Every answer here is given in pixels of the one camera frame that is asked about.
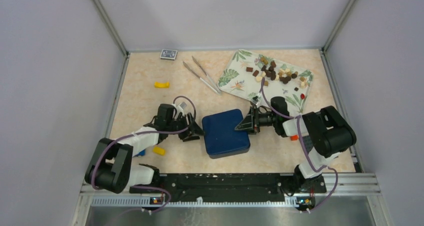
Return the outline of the dark blue box lid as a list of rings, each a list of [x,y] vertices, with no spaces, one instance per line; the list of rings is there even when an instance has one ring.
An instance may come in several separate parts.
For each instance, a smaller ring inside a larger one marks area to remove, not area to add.
[[[246,131],[235,131],[242,121],[240,109],[232,109],[205,116],[201,120],[204,131],[205,150],[230,151],[250,148],[251,143]]]

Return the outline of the dark blue chocolate box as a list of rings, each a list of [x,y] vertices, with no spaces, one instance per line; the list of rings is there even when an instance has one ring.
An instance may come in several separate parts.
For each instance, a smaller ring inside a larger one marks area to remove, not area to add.
[[[237,149],[237,150],[233,149],[233,150],[230,150],[230,151],[207,149],[206,152],[211,159],[219,159],[219,158],[224,158],[224,157],[230,157],[230,156],[245,154],[249,150],[250,150],[250,148],[247,147],[247,148],[244,148],[244,149]]]

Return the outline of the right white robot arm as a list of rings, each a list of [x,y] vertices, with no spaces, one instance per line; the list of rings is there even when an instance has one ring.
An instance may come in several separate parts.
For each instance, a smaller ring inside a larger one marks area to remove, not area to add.
[[[307,192],[314,180],[321,176],[332,160],[357,142],[352,127],[334,106],[317,112],[290,116],[284,97],[270,100],[270,110],[261,112],[252,104],[248,114],[235,127],[235,131],[257,134],[261,127],[274,128],[283,138],[298,136],[306,160],[297,165],[293,174],[293,186],[299,192]]]

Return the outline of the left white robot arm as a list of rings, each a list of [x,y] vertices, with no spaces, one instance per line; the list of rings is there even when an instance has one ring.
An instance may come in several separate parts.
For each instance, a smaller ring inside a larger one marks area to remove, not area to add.
[[[200,139],[205,132],[196,123],[196,113],[185,112],[185,103],[162,103],[151,122],[140,129],[117,139],[102,138],[98,141],[84,181],[96,190],[119,194],[127,185],[134,185],[141,176],[141,186],[149,193],[160,188],[160,179],[153,169],[140,166],[132,170],[132,159],[149,147],[163,142],[169,135],[177,135],[183,142]]]

